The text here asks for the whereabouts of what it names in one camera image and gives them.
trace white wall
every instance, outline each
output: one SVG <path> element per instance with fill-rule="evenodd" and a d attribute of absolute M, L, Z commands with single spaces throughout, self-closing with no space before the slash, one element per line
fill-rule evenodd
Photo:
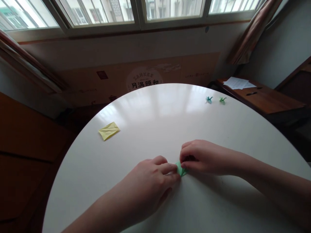
<path fill-rule="evenodd" d="M 213 78 L 233 74 L 225 59 L 248 23 L 236 23 L 96 39 L 63 40 L 22 45 L 55 71 L 107 64 L 221 52 Z"/>
<path fill-rule="evenodd" d="M 50 96 L 15 72 L 0 59 L 0 92 L 42 114 L 56 118 L 67 106 L 58 96 Z"/>
<path fill-rule="evenodd" d="M 311 1 L 290 8 L 261 36 L 241 75 L 275 88 L 311 56 Z"/>

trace yellow folded paper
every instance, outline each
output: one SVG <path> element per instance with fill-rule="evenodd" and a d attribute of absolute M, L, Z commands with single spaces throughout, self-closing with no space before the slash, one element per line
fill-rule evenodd
<path fill-rule="evenodd" d="M 104 128 L 100 129 L 98 132 L 103 137 L 103 140 L 106 141 L 108 138 L 110 138 L 112 135 L 115 135 L 119 131 L 120 129 L 117 127 L 116 123 L 112 122 Z"/>

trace white paper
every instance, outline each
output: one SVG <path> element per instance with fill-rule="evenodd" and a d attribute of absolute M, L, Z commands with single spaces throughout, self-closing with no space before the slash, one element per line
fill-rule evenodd
<path fill-rule="evenodd" d="M 224 85 L 227 85 L 227 86 L 230 87 L 232 90 L 238 89 L 238 88 L 236 88 L 236 87 L 233 87 L 233 86 L 230 86 L 230 85 L 226 84 L 226 82 L 224 82 Z"/>
<path fill-rule="evenodd" d="M 244 88 L 250 88 L 250 87 L 256 87 L 256 86 L 251 83 L 247 83 Z"/>
<path fill-rule="evenodd" d="M 246 86 L 247 83 L 248 83 L 248 80 L 239 79 L 236 77 L 230 77 L 224 84 L 229 86 L 231 89 L 234 88 L 234 89 L 242 90 Z"/>

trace curtain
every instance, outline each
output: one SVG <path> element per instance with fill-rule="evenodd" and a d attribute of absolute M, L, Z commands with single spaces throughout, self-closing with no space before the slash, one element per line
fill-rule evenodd
<path fill-rule="evenodd" d="M 2 30 L 0 30 L 0 57 L 49 94 L 61 93 L 67 87 L 66 83 L 54 76 Z"/>
<path fill-rule="evenodd" d="M 266 0 L 252 18 L 244 34 L 236 42 L 227 62 L 232 65 L 246 64 L 263 33 L 272 19 L 282 0 Z"/>

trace circular logo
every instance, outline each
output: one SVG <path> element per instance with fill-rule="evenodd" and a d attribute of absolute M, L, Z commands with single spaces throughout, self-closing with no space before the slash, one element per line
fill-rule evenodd
<path fill-rule="evenodd" d="M 126 86 L 129 92 L 163 83 L 162 77 L 155 69 L 137 67 L 127 76 Z"/>

